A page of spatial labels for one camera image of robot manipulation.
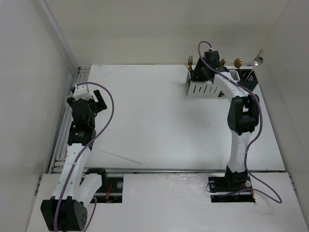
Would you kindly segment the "copper four-tine fork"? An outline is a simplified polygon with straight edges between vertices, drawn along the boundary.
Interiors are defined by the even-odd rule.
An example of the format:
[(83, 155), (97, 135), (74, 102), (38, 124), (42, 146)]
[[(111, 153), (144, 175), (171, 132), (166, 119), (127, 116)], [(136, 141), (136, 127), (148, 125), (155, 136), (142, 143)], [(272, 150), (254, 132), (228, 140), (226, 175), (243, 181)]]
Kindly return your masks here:
[(185, 67), (188, 69), (190, 73), (192, 73), (192, 64), (185, 64)]

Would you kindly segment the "gold fork green handle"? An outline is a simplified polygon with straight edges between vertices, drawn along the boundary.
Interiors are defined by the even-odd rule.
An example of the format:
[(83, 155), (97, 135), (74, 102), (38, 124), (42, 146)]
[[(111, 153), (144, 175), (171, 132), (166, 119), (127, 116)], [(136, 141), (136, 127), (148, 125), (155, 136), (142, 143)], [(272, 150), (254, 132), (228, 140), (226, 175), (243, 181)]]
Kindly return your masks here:
[(193, 65), (193, 56), (192, 56), (192, 55), (190, 55), (190, 56), (188, 57), (188, 62), (187, 62), (187, 64), (192, 64), (192, 65)]

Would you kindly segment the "gold knife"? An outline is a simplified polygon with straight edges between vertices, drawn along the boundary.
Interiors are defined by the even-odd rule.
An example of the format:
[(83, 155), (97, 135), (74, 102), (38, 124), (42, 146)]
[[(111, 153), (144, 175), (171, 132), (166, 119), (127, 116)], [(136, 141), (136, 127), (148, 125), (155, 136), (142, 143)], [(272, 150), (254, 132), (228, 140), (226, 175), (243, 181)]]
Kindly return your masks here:
[(226, 59), (225, 58), (223, 58), (222, 60), (220, 60), (220, 62), (219, 62), (219, 64), (220, 64), (220, 67), (224, 67), (225, 66), (225, 64), (226, 64)]

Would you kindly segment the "clear chopstick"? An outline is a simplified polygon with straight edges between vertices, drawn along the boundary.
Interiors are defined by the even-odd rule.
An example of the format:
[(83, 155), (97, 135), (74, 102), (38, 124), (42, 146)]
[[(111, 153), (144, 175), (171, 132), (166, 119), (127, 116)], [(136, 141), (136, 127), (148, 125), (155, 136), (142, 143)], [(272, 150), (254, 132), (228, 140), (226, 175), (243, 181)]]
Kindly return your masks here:
[(114, 153), (111, 153), (111, 152), (108, 152), (108, 151), (105, 151), (105, 150), (101, 150), (101, 149), (99, 151), (102, 152), (102, 153), (105, 153), (105, 154), (108, 154), (108, 155), (111, 155), (111, 156), (123, 159), (123, 160), (127, 160), (127, 161), (130, 161), (130, 162), (133, 162), (135, 164), (143, 165), (143, 163), (140, 162), (139, 160), (135, 160), (135, 159), (132, 159), (132, 158), (127, 158), (127, 157), (124, 157), (124, 156), (120, 156), (120, 155), (117, 155), (117, 154), (114, 154)]

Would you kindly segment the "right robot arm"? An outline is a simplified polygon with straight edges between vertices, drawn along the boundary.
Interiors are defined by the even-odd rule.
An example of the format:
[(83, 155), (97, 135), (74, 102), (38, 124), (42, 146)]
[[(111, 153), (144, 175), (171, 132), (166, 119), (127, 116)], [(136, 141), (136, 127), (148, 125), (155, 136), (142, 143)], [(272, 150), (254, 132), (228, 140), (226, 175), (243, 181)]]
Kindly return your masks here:
[(210, 81), (229, 100), (227, 124), (232, 134), (231, 155), (224, 176), (209, 177), (211, 193), (237, 192), (249, 181), (246, 153), (251, 134), (259, 123), (259, 100), (236, 82), (229, 70), (220, 65), (219, 52), (209, 49), (198, 59), (193, 81)]

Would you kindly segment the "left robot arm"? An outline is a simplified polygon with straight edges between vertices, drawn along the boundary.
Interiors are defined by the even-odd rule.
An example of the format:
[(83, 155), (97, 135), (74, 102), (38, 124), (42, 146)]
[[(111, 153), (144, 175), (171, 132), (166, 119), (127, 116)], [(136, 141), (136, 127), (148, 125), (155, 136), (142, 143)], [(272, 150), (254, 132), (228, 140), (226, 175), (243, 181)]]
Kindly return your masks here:
[(96, 191), (104, 191), (108, 179), (104, 169), (89, 171), (83, 175), (93, 138), (96, 136), (95, 117), (107, 105), (99, 90), (89, 91), (77, 87), (67, 99), (72, 109), (67, 157), (57, 186), (48, 200), (43, 200), (41, 213), (51, 232), (83, 231), (86, 228), (87, 207)]

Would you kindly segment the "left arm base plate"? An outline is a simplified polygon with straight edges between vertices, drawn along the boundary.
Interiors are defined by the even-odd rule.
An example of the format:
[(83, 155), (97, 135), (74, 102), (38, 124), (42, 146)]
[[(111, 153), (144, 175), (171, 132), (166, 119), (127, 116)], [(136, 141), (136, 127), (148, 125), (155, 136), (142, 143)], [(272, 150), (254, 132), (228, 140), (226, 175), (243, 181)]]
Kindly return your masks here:
[(122, 203), (124, 176), (108, 175), (104, 169), (94, 169), (82, 175), (80, 187), (89, 174), (98, 174), (102, 179), (102, 185), (96, 190), (94, 196), (98, 203)]

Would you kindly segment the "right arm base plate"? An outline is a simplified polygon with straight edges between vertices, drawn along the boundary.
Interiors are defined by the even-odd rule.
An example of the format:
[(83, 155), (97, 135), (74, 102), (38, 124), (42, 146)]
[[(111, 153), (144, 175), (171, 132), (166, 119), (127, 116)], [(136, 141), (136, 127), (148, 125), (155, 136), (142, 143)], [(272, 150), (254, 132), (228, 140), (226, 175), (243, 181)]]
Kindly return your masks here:
[(255, 203), (250, 177), (231, 184), (224, 176), (208, 177), (212, 203)]

